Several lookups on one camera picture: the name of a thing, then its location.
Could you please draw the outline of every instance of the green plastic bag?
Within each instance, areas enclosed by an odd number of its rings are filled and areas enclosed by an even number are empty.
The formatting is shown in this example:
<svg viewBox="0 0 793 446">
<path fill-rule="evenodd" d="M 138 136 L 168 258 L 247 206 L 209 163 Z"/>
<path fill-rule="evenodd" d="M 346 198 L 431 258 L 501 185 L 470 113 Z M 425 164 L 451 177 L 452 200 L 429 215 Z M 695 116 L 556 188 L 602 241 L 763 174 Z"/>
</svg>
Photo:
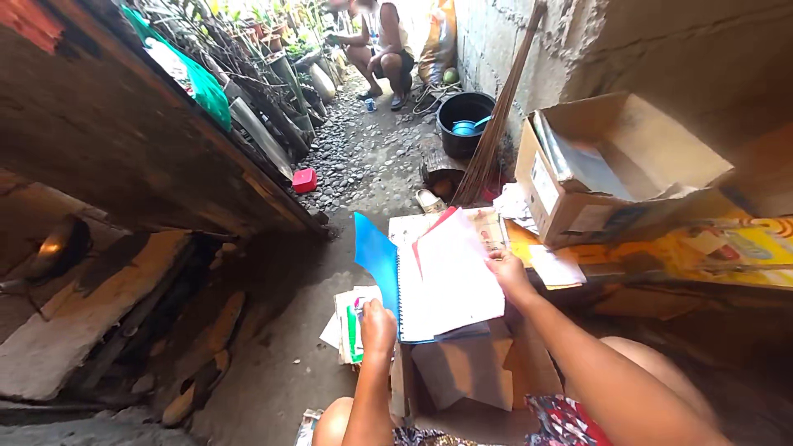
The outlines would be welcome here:
<svg viewBox="0 0 793 446">
<path fill-rule="evenodd" d="M 178 49 L 170 46 L 154 29 L 146 24 L 144 19 L 137 11 L 133 11 L 126 6 L 121 6 L 124 15 L 140 37 L 140 41 L 145 45 L 147 37 L 156 39 L 165 44 L 187 67 L 187 75 L 193 83 L 193 99 L 209 113 L 221 127 L 229 131 L 232 129 L 232 116 L 228 112 L 228 100 L 223 89 L 214 76 L 209 74 L 201 65 L 191 58 L 182 54 Z"/>
</svg>

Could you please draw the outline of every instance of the red plastic container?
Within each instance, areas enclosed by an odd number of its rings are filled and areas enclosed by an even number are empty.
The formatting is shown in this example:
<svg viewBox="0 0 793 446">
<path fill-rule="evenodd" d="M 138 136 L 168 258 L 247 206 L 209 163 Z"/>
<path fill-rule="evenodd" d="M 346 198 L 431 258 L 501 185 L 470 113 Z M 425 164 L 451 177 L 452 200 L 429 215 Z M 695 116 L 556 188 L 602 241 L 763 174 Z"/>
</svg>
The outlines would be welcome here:
<svg viewBox="0 0 793 446">
<path fill-rule="evenodd" d="M 298 194 L 305 194 L 316 189 L 316 171 L 312 168 L 296 171 L 292 177 L 292 187 Z"/>
</svg>

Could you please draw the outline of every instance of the spiral notebook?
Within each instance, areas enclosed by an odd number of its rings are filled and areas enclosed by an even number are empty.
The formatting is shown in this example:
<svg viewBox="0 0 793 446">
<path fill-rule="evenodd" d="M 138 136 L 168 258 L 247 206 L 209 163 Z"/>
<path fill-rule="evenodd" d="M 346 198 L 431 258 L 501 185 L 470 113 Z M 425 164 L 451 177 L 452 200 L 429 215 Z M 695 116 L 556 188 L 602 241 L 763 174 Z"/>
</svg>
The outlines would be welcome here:
<svg viewBox="0 0 793 446">
<path fill-rule="evenodd" d="M 397 319 L 399 341 L 419 344 L 488 332 L 484 321 L 504 315 L 504 294 L 462 210 L 411 244 L 392 243 L 355 214 L 355 262 L 374 277 L 383 305 Z"/>
</svg>

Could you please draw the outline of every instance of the person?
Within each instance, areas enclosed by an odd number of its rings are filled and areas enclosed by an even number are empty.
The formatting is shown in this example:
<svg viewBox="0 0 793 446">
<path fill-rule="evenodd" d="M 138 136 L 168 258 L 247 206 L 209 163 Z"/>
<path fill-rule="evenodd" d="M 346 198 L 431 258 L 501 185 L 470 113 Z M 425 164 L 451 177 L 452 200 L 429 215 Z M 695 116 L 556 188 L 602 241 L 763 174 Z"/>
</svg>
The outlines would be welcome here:
<svg viewBox="0 0 793 446">
<path fill-rule="evenodd" d="M 507 299 L 536 328 L 565 376 L 564 397 L 528 397 L 541 421 L 540 432 L 528 444 L 730 444 L 704 396 L 669 359 L 632 340 L 589 335 L 537 294 L 518 257 L 497 251 L 490 258 L 488 267 Z M 365 353 L 355 398 L 340 398 L 328 407 L 317 422 L 313 446 L 417 446 L 429 436 L 446 435 L 397 429 L 389 416 L 396 326 L 379 301 L 364 305 Z M 560 418 L 567 423 L 559 425 Z M 429 444 L 462 444 L 455 437 L 448 440 Z"/>
<path fill-rule="evenodd" d="M 392 2 L 377 0 L 348 0 L 337 7 L 362 14 L 359 35 L 327 37 L 328 43 L 338 42 L 343 46 L 349 61 L 369 82 L 369 90 L 359 94 L 358 99 L 365 101 L 383 94 L 375 78 L 385 77 L 393 91 L 391 110 L 401 109 L 413 84 L 410 70 L 415 60 L 397 7 Z"/>
</svg>

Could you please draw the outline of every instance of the hand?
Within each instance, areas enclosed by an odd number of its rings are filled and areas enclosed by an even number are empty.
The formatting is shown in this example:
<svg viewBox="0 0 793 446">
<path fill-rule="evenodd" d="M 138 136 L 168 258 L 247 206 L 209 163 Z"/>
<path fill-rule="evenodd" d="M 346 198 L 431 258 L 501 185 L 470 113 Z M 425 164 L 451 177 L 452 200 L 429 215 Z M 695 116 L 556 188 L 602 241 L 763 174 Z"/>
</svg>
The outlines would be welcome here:
<svg viewBox="0 0 793 446">
<path fill-rule="evenodd" d="M 384 356 L 391 359 L 397 342 L 397 319 L 391 310 L 383 307 L 378 299 L 363 304 L 361 319 L 361 341 L 363 355 Z"/>
<path fill-rule="evenodd" d="M 380 65 L 381 58 L 382 55 L 378 54 L 376 56 L 372 56 L 372 58 L 369 59 L 369 65 L 366 65 L 366 69 L 369 70 L 369 73 L 374 73 L 374 69 L 377 68 L 378 65 Z"/>
<path fill-rule="evenodd" d="M 537 293 L 526 276 L 523 262 L 515 254 L 509 251 L 493 251 L 490 253 L 490 259 L 485 262 L 490 271 L 496 275 L 496 280 L 510 302 L 515 303 L 514 299 L 525 294 L 526 291 Z"/>
<path fill-rule="evenodd" d="M 331 46 L 341 44 L 339 42 L 339 35 L 334 33 L 329 33 L 327 36 L 325 36 L 325 43 Z"/>
</svg>

